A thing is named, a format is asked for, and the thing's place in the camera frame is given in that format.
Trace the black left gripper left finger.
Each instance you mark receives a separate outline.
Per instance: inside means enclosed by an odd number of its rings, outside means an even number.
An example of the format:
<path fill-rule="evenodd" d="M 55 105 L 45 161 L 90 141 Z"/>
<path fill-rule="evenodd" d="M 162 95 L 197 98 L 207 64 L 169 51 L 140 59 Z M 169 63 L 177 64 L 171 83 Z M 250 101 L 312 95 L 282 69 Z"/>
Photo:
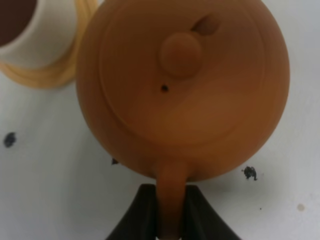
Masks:
<path fill-rule="evenodd" d="M 107 240 L 155 240 L 157 237 L 156 186 L 142 184 L 130 207 Z"/>

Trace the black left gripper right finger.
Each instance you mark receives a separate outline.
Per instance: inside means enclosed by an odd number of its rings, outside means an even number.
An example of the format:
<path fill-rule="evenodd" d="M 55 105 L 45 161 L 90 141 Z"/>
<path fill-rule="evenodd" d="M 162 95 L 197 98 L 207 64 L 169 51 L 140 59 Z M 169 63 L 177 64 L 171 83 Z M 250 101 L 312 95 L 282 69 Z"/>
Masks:
<path fill-rule="evenodd" d="M 183 209 L 185 240 L 241 239 L 211 207 L 196 185 L 187 185 L 185 193 Z"/>

